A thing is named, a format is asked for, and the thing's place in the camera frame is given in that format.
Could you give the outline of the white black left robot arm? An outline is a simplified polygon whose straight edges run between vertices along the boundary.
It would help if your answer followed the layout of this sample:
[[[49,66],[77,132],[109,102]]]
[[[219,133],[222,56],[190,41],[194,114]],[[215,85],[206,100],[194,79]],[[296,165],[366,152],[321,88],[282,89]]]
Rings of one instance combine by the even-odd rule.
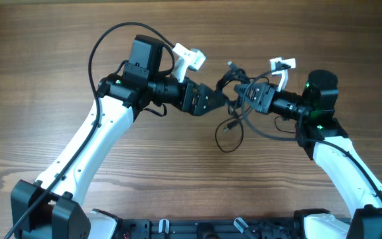
[[[225,103],[223,96],[187,78],[205,62],[198,49],[137,35],[131,55],[94,90],[92,108],[62,153],[33,183],[11,192],[15,238],[118,238],[123,221],[106,211],[84,212],[90,183],[114,143],[149,104],[172,105],[201,116]]]

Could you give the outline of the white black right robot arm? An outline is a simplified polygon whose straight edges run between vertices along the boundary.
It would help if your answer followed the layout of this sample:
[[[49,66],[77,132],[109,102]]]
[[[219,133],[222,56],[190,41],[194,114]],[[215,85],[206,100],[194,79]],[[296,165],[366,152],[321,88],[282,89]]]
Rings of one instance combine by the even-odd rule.
[[[327,70],[314,70],[301,95],[267,82],[238,84],[241,105],[261,114],[275,113],[295,120],[294,141],[329,176],[351,214],[346,224],[324,210],[301,211],[303,238],[382,238],[382,183],[353,147],[334,117],[338,78]]]

